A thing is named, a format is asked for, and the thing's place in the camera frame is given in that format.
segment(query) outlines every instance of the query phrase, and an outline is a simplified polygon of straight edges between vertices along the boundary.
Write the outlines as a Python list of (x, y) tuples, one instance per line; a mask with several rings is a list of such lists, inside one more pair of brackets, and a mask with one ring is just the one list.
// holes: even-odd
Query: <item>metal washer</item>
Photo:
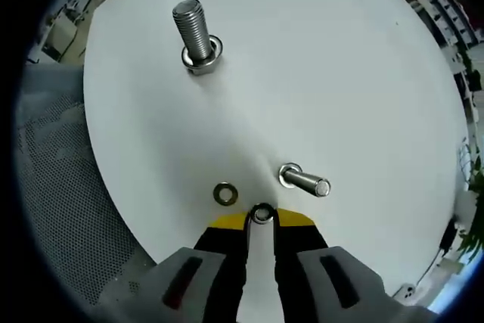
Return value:
[(295, 170), (297, 172), (303, 171), (303, 169), (295, 163), (286, 163), (279, 169), (279, 182), (286, 188), (295, 188), (296, 187), (295, 185), (293, 185), (292, 183), (286, 182), (286, 180), (284, 179), (284, 173), (290, 169)]
[(219, 37), (214, 35), (209, 35), (210, 44), (212, 45), (213, 52), (205, 60), (195, 62), (190, 58), (188, 54), (188, 48), (184, 47), (181, 51), (181, 60), (185, 67), (187, 67), (191, 72), (197, 75), (202, 75), (204, 73), (210, 73), (214, 70), (217, 63), (220, 61), (220, 56), (222, 56), (222, 51), (224, 46)]
[[(267, 211), (268, 215), (266, 219), (260, 219), (257, 216), (257, 212), (260, 210)], [(252, 207), (250, 211), (250, 218), (258, 225), (265, 225), (267, 223), (272, 222), (272, 220), (274, 219), (274, 215), (275, 215), (275, 209), (269, 203), (258, 203), (257, 205)]]
[[(222, 192), (224, 189), (228, 189), (230, 192), (232, 192), (232, 196), (228, 200), (220, 197), (220, 192)], [(213, 198), (215, 199), (216, 203), (227, 207), (237, 202), (237, 199), (239, 198), (239, 192), (231, 183), (222, 182), (218, 183), (213, 189)]]

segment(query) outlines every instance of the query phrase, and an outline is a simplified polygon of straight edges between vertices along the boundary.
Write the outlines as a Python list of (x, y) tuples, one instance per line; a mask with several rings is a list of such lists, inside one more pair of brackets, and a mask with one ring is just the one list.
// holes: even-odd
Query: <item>hex bolt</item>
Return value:
[(184, 0), (173, 8), (172, 15), (185, 44), (183, 64), (195, 75), (212, 72), (222, 55), (222, 41), (209, 34), (202, 4)]
[(331, 191), (327, 179), (304, 173), (295, 163), (284, 164), (279, 169), (279, 182), (286, 188), (298, 187), (316, 197), (326, 197)]

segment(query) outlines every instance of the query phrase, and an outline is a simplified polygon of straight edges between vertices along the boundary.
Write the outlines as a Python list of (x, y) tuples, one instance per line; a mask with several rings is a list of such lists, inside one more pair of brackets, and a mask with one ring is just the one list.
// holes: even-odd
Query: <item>metal mesh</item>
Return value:
[(118, 300), (135, 293), (135, 280), (154, 262), (104, 187), (84, 104), (76, 99), (65, 92), (23, 94), (23, 112), (33, 104), (43, 111), (18, 124), (16, 159), (20, 193), (39, 247), (60, 282), (88, 308), (101, 297)]

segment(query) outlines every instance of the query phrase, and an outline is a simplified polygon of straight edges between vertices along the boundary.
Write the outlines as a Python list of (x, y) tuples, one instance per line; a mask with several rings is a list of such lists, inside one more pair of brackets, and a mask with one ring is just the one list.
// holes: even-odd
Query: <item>white round table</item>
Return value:
[[(405, 0), (200, 0), (224, 44), (212, 74), (183, 67), (182, 0), (106, 0), (85, 56), (94, 154), (116, 208), (159, 262), (217, 216), (269, 202), (305, 213), (383, 278), (416, 283), (451, 216), (467, 134), (451, 71)], [(276, 177), (328, 178), (316, 198)], [(218, 205), (217, 183), (239, 201)], [(281, 321), (271, 227), (250, 235), (239, 321)]]

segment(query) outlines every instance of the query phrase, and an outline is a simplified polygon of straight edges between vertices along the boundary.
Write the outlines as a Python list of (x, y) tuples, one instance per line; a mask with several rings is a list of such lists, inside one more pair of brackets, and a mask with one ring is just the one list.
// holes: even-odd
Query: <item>green plant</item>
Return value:
[(462, 233), (463, 238), (459, 250), (462, 254), (473, 251), (469, 261), (472, 261), (479, 251), (484, 248), (484, 174), (482, 172), (482, 161), (477, 148), (477, 158), (470, 161), (469, 191), (476, 193), (476, 214), (472, 225), (467, 233)]

